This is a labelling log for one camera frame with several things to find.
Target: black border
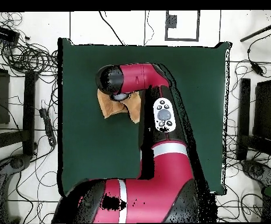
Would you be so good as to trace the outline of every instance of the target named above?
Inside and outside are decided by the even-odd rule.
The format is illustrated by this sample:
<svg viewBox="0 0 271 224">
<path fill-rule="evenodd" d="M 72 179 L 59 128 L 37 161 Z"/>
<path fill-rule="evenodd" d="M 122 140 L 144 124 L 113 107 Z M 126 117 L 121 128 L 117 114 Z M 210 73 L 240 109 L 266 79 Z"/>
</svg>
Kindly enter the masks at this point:
<svg viewBox="0 0 271 224">
<path fill-rule="evenodd" d="M 197 30 L 196 30 L 196 38 L 168 38 L 168 24 L 166 22 L 165 26 L 165 41 L 194 41 L 194 42 L 199 42 L 199 35 L 200 35 L 200 15 L 201 11 L 198 10 L 198 16 L 197 16 Z M 169 16 L 169 11 L 166 10 L 166 20 Z"/>
</svg>

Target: silver stripe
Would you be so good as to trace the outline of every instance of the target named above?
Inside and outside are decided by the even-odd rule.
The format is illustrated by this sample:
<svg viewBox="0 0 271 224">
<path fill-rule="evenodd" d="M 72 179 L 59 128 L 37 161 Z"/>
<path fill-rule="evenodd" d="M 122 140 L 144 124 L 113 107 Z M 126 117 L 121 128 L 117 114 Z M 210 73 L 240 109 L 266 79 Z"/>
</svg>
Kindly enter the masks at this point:
<svg viewBox="0 0 271 224">
<path fill-rule="evenodd" d="M 120 199 L 121 201 L 126 202 L 126 207 L 122 210 L 120 210 L 119 213 L 119 223 L 126 223 L 126 217 L 127 217 L 127 191 L 126 191 L 126 185 L 123 180 L 118 180 L 119 186 L 120 186 Z"/>
<path fill-rule="evenodd" d="M 167 153 L 181 153 L 187 156 L 186 147 L 181 143 L 167 142 L 153 148 L 154 157 Z"/>
</svg>

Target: circular button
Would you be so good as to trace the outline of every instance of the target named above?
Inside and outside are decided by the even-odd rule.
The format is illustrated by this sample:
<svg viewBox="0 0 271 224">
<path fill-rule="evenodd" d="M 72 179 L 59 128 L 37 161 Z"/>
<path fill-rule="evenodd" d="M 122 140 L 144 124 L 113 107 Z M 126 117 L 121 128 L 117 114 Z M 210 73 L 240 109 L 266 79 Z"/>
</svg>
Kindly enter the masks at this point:
<svg viewBox="0 0 271 224">
<path fill-rule="evenodd" d="M 162 109 L 158 112 L 157 117 L 159 120 L 166 121 L 171 118 L 171 113 L 166 109 Z"/>
</svg>

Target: power adapter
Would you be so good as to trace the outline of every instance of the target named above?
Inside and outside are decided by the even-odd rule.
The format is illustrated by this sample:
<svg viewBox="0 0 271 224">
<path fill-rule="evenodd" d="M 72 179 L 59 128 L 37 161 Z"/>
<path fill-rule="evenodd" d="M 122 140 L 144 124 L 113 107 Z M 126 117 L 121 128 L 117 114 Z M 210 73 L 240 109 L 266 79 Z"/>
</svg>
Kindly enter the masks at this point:
<svg viewBox="0 0 271 224">
<path fill-rule="evenodd" d="M 262 76 L 263 75 L 263 69 L 259 66 L 259 64 L 251 61 L 251 66 L 253 71 L 255 71 L 256 74 Z"/>
</svg>

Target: floor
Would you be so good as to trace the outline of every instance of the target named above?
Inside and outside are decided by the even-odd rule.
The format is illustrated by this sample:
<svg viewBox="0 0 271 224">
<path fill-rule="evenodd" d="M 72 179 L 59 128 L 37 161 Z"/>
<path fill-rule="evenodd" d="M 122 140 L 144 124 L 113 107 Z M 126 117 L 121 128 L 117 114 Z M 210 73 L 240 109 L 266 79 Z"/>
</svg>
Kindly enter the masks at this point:
<svg viewBox="0 0 271 224">
<path fill-rule="evenodd" d="M 196 31 L 197 12 L 194 11 L 170 11 L 170 15 L 178 16 L 178 26 L 174 32 L 169 32 L 168 37 L 194 39 Z M 22 21 L 20 22 L 19 15 L 0 13 L 0 21 L 13 18 L 14 27 L 21 31 L 23 37 L 29 37 L 29 44 L 36 43 L 45 46 L 50 54 L 57 49 L 57 39 L 59 37 L 70 38 L 74 44 L 120 44 L 117 37 L 114 35 L 110 27 L 102 20 L 99 12 L 24 12 L 21 13 Z M 247 59 L 247 49 L 249 45 L 260 37 L 266 36 L 268 33 L 262 34 L 250 40 L 241 43 L 239 40 L 265 26 L 271 24 L 271 10 L 201 10 L 200 12 L 200 32 L 199 42 L 193 41 L 165 41 L 164 39 L 164 21 L 166 11 L 141 10 L 131 12 L 101 12 L 101 15 L 116 31 L 118 37 L 126 45 L 167 45 L 167 46 L 206 46 L 214 47 L 219 41 L 232 42 L 230 52 L 230 89 L 236 84 L 237 74 L 244 74 L 246 70 L 250 71 L 251 66 L 247 63 L 238 62 Z M 265 40 L 255 43 L 251 49 L 251 60 L 253 61 L 271 61 L 271 36 Z M 10 75 L 13 72 L 3 66 L 4 61 L 0 55 L 0 68 L 9 70 Z M 267 75 L 271 75 L 270 66 L 266 66 Z M 252 91 L 251 101 L 255 95 L 255 85 L 258 82 L 265 81 L 257 74 L 251 72 L 244 77 L 251 79 Z M 54 78 L 46 73 L 42 76 L 43 80 L 50 82 Z M 45 83 L 43 80 L 38 80 L 36 85 L 36 108 L 41 108 L 50 101 L 52 83 Z M 10 104 L 9 109 L 16 119 L 19 128 L 22 127 L 23 108 L 19 104 L 23 100 L 23 78 L 12 77 L 10 83 Z M 238 100 L 236 99 L 238 88 L 236 87 L 233 94 L 229 96 L 229 115 L 228 115 L 228 141 L 231 141 L 229 149 L 235 149 L 235 142 L 232 138 L 236 135 Z M 251 103 L 250 116 L 250 131 L 253 127 L 253 103 Z M 57 106 L 55 111 L 51 112 L 51 119 L 55 121 L 57 129 Z M 39 140 L 43 135 L 44 123 L 40 116 L 35 116 L 35 140 Z M 8 125 L 0 125 L 0 133 L 10 131 L 8 129 L 16 128 L 15 123 L 10 121 Z M 21 144 L 11 145 L 0 149 L 0 159 L 9 156 L 15 149 L 15 152 L 20 153 Z M 43 137 L 39 141 L 38 157 L 45 155 L 50 150 L 47 138 Z M 255 155 L 249 152 L 249 158 Z M 266 162 L 268 155 L 261 154 L 258 159 L 263 159 Z M 228 165 L 233 165 L 236 161 L 227 160 Z M 22 173 L 20 179 L 19 191 L 27 199 L 34 201 L 31 211 L 31 203 L 21 198 L 15 190 L 19 175 L 16 174 L 9 186 L 9 209 L 13 216 L 21 216 L 23 223 L 50 223 L 57 202 L 60 199 L 56 186 L 57 171 L 57 147 L 54 152 L 41 158 L 37 163 L 32 163 Z M 244 216 L 241 209 L 238 207 L 238 200 L 243 195 L 255 193 L 261 195 L 259 186 L 247 178 L 241 171 L 240 165 L 229 166 L 226 170 L 226 185 L 228 186 L 227 195 L 217 196 L 217 205 L 219 206 L 218 215 L 229 222 L 244 222 Z M 247 205 L 246 218 L 250 222 L 258 222 L 261 211 L 262 202 L 258 197 L 247 196 L 244 199 L 244 204 Z"/>
</svg>

